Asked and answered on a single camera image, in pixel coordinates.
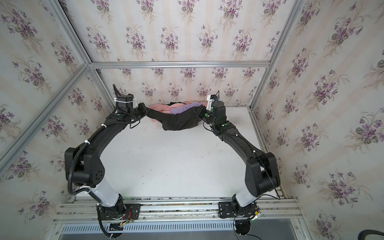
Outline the black cloth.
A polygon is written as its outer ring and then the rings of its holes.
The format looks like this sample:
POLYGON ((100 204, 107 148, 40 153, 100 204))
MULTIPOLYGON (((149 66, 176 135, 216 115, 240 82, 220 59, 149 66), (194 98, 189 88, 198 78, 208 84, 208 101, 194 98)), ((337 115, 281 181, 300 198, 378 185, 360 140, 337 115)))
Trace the black cloth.
POLYGON ((204 106, 192 107, 180 114, 165 114, 155 110, 148 110, 147 116, 162 124, 165 131, 181 131, 197 127, 201 119, 198 117, 204 106))

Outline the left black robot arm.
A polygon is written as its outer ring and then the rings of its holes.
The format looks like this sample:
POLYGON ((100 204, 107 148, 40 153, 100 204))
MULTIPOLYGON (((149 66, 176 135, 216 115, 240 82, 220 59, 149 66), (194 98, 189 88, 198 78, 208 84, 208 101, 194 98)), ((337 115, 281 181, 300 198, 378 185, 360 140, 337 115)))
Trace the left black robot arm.
POLYGON ((123 197, 115 192, 105 179, 106 170, 100 159, 112 139, 127 126, 139 123, 148 108, 140 103, 137 107, 117 105, 104 123, 83 143, 65 151, 67 190, 72 196, 88 193, 98 203, 98 211, 116 218, 125 214, 123 197))

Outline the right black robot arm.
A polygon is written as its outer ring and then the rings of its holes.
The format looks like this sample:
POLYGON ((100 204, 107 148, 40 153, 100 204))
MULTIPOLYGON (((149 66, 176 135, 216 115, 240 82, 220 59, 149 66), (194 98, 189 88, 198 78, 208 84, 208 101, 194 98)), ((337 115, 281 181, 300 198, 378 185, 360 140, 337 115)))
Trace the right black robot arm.
POLYGON ((228 144, 246 165, 245 187, 231 201, 232 213, 235 216, 244 216, 245 211, 258 198, 281 185, 277 159, 272 153, 265 153, 252 145, 227 120, 225 105, 218 98, 209 99, 206 109, 201 111, 199 117, 210 125, 214 135, 228 144))

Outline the pink cloth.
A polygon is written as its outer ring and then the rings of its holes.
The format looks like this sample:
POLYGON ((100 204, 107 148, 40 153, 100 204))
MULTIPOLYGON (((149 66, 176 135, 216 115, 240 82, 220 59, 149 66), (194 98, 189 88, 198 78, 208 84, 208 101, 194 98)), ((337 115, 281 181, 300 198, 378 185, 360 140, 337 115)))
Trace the pink cloth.
MULTIPOLYGON (((205 102, 201 102, 201 103, 204 104, 203 106, 205 108, 207 107, 207 103, 205 103, 205 102)), ((154 104, 154 105, 149 106, 149 110, 155 110, 155 111, 158 111, 161 113, 170 114, 170 108, 174 104, 177 104, 177 103, 170 103, 168 105, 166 105, 166 104, 154 104)))

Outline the purple cloth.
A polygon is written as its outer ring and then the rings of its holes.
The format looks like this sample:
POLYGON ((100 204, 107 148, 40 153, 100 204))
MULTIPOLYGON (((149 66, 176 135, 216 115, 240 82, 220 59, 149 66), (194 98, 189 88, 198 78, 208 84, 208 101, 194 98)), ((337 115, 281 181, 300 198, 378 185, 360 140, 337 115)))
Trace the purple cloth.
POLYGON ((204 104, 201 102, 177 103, 171 106, 170 114, 171 115, 181 114, 191 108, 200 107, 203 105, 204 104))

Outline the horizontal aluminium frame bar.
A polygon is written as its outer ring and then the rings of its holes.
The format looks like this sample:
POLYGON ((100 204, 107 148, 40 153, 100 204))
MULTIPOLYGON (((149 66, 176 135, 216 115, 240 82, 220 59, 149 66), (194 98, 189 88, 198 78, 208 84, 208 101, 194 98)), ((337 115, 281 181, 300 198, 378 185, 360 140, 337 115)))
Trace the horizontal aluminium frame bar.
POLYGON ((167 68, 267 68, 270 61, 148 61, 148 62, 92 62, 90 69, 167 69, 167 68))

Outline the right aluminium frame bar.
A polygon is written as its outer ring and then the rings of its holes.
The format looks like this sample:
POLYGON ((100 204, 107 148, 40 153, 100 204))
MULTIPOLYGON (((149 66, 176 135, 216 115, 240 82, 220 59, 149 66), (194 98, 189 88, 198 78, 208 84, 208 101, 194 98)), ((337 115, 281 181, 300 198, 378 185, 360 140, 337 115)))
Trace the right aluminium frame bar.
POLYGON ((295 24, 298 21, 298 18, 301 14, 302 8, 305 3, 306 1, 304 0, 294 1, 290 14, 287 17, 287 20, 284 24, 284 27, 282 28, 280 36, 275 45, 275 48, 272 52, 272 55, 269 61, 269 66, 266 67, 266 70, 264 71, 264 74, 253 94, 253 97, 249 105, 250 110, 253 110, 257 106, 258 102, 260 101, 262 93, 267 86, 267 81, 271 76, 273 70, 275 69, 281 54, 284 51, 284 47, 288 42, 293 29, 295 28, 295 24))

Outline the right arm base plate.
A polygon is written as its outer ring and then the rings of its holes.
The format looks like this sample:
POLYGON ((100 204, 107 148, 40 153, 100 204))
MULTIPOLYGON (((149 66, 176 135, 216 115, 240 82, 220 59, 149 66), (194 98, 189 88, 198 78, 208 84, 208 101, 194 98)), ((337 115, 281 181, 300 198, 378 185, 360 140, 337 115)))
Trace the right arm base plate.
POLYGON ((250 203, 246 207, 240 207, 235 202, 219 202, 218 210, 218 217, 221 219, 252 218, 259 213, 260 208, 256 203, 250 203))

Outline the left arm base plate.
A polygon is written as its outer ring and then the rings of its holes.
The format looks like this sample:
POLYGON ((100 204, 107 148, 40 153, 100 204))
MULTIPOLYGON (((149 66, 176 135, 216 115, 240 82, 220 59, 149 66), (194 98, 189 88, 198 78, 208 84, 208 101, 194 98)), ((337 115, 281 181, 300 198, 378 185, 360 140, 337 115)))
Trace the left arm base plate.
POLYGON ((124 204, 117 207, 100 207, 100 217, 102 221, 122 221, 122 220, 138 220, 141 210, 140 204, 124 204))

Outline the aluminium mounting rail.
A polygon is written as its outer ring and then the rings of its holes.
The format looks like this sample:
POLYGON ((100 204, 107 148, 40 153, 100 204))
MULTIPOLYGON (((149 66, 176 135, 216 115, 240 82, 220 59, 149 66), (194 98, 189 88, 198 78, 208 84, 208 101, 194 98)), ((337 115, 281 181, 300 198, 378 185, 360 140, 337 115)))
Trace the aluminium mounting rail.
MULTIPOLYGON (((260 198, 255 207, 235 216, 230 198, 125 198, 126 205, 139 205, 132 213, 137 222, 213 221, 247 219, 301 219, 302 212, 294 199, 260 198)), ((96 223, 96 202, 79 198, 61 204, 53 216, 54 223, 96 223)))

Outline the left aluminium frame bar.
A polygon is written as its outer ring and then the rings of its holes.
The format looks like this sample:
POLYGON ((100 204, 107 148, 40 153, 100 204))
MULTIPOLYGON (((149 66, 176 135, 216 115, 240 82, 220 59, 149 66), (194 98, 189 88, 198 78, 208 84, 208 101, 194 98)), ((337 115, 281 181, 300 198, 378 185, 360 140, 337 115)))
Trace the left aluminium frame bar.
POLYGON ((31 121, 28 127, 16 139, 8 150, 1 157, 1 175, 11 166, 15 157, 39 132, 48 118, 55 112, 59 105, 63 102, 69 91, 81 80, 88 70, 88 65, 83 64, 76 72, 67 80, 60 88, 56 95, 48 102, 42 111, 31 121))

